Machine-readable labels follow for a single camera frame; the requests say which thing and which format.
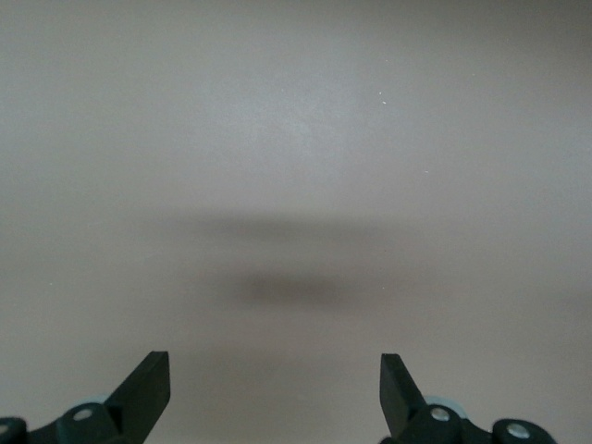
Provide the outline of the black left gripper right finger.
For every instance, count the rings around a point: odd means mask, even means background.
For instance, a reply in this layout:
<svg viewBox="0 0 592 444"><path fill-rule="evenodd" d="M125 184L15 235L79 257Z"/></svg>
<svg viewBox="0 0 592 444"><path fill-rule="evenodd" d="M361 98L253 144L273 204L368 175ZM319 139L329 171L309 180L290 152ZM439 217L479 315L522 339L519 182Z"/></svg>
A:
<svg viewBox="0 0 592 444"><path fill-rule="evenodd" d="M464 413L427 400L416 386L402 358L381 355L379 400L388 426L385 443L554 443L556 439L534 423L514 418L497 420L489 431Z"/></svg>

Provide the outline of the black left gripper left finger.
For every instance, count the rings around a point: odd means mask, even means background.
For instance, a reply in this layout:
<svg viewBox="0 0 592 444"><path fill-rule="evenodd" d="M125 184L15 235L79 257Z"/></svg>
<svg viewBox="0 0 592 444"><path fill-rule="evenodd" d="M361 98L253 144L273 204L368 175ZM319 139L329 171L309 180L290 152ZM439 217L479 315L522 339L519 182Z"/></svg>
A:
<svg viewBox="0 0 592 444"><path fill-rule="evenodd" d="M170 401L166 351L151 351L104 401L73 407L29 430L20 417L1 419L1 441L14 443L143 443Z"/></svg>

